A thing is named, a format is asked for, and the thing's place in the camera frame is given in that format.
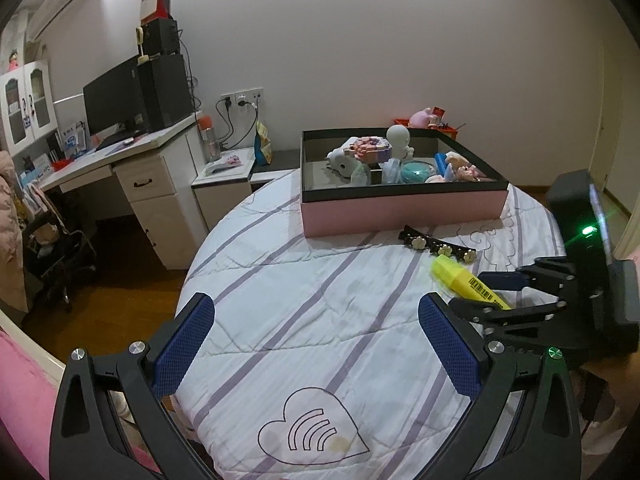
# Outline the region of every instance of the box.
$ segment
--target box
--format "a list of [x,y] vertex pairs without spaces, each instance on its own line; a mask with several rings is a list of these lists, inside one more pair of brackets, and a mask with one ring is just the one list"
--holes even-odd
[[386,136],[387,128],[341,128],[302,133],[301,211],[306,237],[400,230],[500,218],[508,181],[462,144],[437,130],[410,129],[414,159],[434,164],[436,153],[457,152],[492,182],[352,186],[326,156],[350,137]]

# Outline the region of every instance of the barcode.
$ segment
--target barcode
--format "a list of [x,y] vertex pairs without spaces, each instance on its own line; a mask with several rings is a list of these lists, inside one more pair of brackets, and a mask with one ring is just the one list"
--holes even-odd
[[476,280],[475,278],[471,278],[471,280],[469,281],[469,285],[471,285],[473,290],[478,292],[487,301],[491,301],[494,298],[494,295],[484,288],[482,282]]

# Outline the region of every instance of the heart drawing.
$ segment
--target heart drawing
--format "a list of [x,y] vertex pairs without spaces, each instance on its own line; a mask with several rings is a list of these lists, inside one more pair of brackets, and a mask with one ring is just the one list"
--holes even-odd
[[370,451],[340,400],[322,388],[293,392],[282,420],[260,428],[258,444],[267,455],[291,465],[332,464]]

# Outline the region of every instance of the curved line pattern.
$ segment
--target curved line pattern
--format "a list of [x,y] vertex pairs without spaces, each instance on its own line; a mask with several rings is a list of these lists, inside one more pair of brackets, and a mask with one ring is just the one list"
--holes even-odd
[[296,440],[297,440],[297,433],[298,433],[298,430],[300,429],[300,426],[302,426],[309,419],[314,418],[315,416],[321,416],[321,415],[324,415],[324,410],[318,409],[318,410],[311,410],[298,417],[298,420],[296,420],[293,423],[291,429],[289,430],[289,436],[288,436],[289,450],[291,451],[298,450],[298,446],[296,445]]
[[311,451],[311,439],[316,433],[316,431],[321,430],[325,426],[331,424],[329,419],[321,420],[320,422],[316,422],[311,428],[306,430],[305,436],[302,438],[302,449],[305,451]]
[[336,433],[338,433],[338,431],[335,428],[331,428],[320,435],[320,439],[318,440],[318,451],[324,451],[324,443],[330,436],[334,436]]

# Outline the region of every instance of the drawer handle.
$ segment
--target drawer handle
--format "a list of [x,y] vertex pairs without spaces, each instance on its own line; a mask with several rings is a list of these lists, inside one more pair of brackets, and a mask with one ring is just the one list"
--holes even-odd
[[150,178],[144,184],[138,184],[137,182],[134,182],[133,183],[133,187],[145,187],[145,186],[148,186],[149,184],[151,184],[153,181],[154,180],[152,178]]
[[145,235],[146,235],[147,238],[149,238],[149,241],[151,242],[151,246],[155,247],[157,244],[149,236],[149,229],[145,229]]

